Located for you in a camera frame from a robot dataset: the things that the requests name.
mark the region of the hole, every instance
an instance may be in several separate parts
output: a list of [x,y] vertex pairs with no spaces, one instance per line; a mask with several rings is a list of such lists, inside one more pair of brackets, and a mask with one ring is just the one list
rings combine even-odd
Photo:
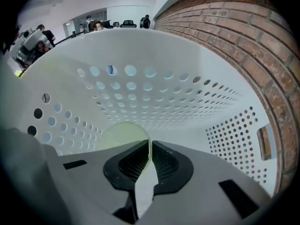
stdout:
[[150,91],[150,90],[152,90],[152,85],[151,85],[151,83],[144,83],[144,85],[143,85],[143,89],[145,90],[145,91]]
[[117,83],[117,82],[111,82],[111,87],[113,88],[113,89],[120,89],[120,84],[119,83]]
[[129,89],[129,90],[134,90],[136,89],[136,84],[134,82],[128,82],[126,84],[126,87]]
[[118,100],[120,100],[120,99],[123,98],[123,96],[122,96],[121,94],[119,94],[119,93],[116,93],[116,94],[114,95],[114,97],[115,97],[116,99],[118,99]]
[[179,77],[179,80],[180,81],[186,81],[188,79],[188,74],[187,73],[184,73],[184,74],[182,74],[180,77]]
[[44,103],[49,103],[50,102],[50,95],[48,93],[45,93],[42,96],[42,100],[43,100]]
[[75,134],[76,134],[76,132],[77,132],[77,130],[76,130],[76,128],[75,128],[75,127],[71,129],[71,134],[72,134],[72,135],[75,135]]
[[47,143],[50,142],[51,141],[51,133],[45,132],[44,135],[43,135],[43,139]]
[[81,132],[79,133],[79,136],[80,136],[80,137],[84,137],[84,132],[81,131]]
[[36,110],[34,110],[33,116],[36,119],[40,119],[43,116],[43,111],[41,109],[37,108]]
[[145,69],[145,76],[146,77],[154,77],[156,74],[156,70],[153,67],[148,67]]
[[59,103],[54,105],[55,112],[59,113],[61,111],[61,105]]
[[73,139],[70,139],[68,142],[67,142],[67,146],[72,148],[74,146],[74,140]]
[[204,82],[204,85],[207,85],[207,84],[209,84],[210,83],[210,80],[206,80],[205,82]]
[[67,130],[67,128],[68,128],[68,126],[65,123],[61,124],[61,126],[60,126],[60,129],[62,132],[65,132]]
[[124,70],[128,76],[134,76],[136,74],[136,68],[132,65],[127,65]]
[[177,93],[177,92],[180,92],[181,91],[181,87],[176,87],[174,88],[174,92]]
[[61,145],[64,144],[64,138],[63,137],[58,137],[56,142],[57,142],[57,145],[61,146]]
[[129,94],[129,95],[128,95],[128,98],[129,98],[130,100],[136,100],[136,95],[134,95],[134,94]]
[[35,136],[37,134],[37,129],[35,126],[29,126],[28,129],[27,129],[27,133],[32,135],[32,136]]
[[102,97],[103,97],[104,99],[109,99],[109,96],[108,96],[106,93],[102,93]]
[[115,66],[112,66],[112,65],[108,65],[106,67],[106,71],[109,75],[116,75],[117,74],[117,69]]
[[142,99],[143,99],[144,101],[149,101],[149,100],[150,100],[150,97],[147,96],[147,95],[143,95]]
[[93,76],[98,76],[100,74],[100,71],[98,68],[96,67],[90,67],[90,73],[93,75]]
[[172,77],[173,77],[173,72],[172,71],[167,71],[165,73],[165,76],[164,76],[165,79],[170,79]]
[[78,75],[80,77],[84,77],[85,76],[85,72],[81,68],[77,69],[77,73],[78,73]]
[[54,117],[50,117],[48,119],[48,125],[51,126],[51,127],[54,127],[55,126],[55,123],[56,123],[56,120]]
[[65,116],[67,119],[70,119],[72,116],[72,113],[70,111],[66,111]]

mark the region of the white perforated wall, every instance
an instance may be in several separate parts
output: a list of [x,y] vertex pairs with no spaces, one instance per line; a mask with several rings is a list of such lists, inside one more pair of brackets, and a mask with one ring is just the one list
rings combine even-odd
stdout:
[[93,32],[55,47],[21,81],[29,99],[17,127],[60,155],[100,150],[108,127],[130,121],[151,140],[216,154],[273,193],[276,159],[261,160],[256,135],[268,117],[205,47],[152,30]]

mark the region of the black chair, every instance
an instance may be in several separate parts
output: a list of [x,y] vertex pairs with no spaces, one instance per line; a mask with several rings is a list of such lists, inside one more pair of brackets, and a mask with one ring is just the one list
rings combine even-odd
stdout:
[[125,20],[123,24],[121,24],[122,28],[136,28],[136,24],[133,23],[132,20]]

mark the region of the black slot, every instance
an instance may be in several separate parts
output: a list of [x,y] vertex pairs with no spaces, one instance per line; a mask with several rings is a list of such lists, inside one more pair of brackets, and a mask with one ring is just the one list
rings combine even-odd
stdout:
[[258,206],[234,181],[226,180],[219,182],[219,185],[242,218],[246,218],[258,210]]
[[68,170],[68,169],[79,167],[79,166],[82,166],[82,165],[85,165],[85,164],[87,164],[86,161],[78,160],[78,161],[71,162],[71,163],[65,163],[63,165],[64,165],[65,169]]

